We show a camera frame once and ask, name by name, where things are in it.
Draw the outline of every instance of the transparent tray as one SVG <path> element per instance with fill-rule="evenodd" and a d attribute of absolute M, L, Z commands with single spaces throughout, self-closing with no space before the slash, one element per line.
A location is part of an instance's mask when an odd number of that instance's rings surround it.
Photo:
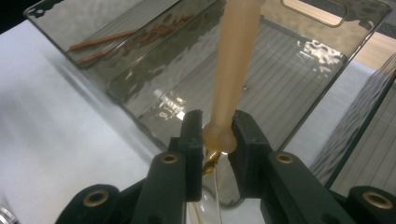
<path fill-rule="evenodd" d="M 201 109 L 208 122 L 225 1 L 119 1 L 47 0 L 25 15 L 166 146 L 179 135 L 185 112 Z M 273 149 L 288 143 L 390 13 L 389 6 L 375 0 L 334 3 L 343 13 L 330 19 L 286 0 L 267 0 L 262 6 L 239 109 L 253 116 Z M 70 50 L 131 30 L 133 34 L 114 41 Z"/>

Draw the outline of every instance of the table surface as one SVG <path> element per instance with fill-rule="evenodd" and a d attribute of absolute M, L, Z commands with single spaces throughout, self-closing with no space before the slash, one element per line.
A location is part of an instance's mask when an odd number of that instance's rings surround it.
<path fill-rule="evenodd" d="M 352 62 L 287 150 L 309 164 L 315 153 L 295 148 L 316 129 L 309 146 L 319 149 L 373 71 Z M 329 116 L 318 130 L 321 113 Z M 90 185 L 127 188 L 159 152 L 29 21 L 0 35 L 0 203 L 21 223 L 54 223 Z"/>

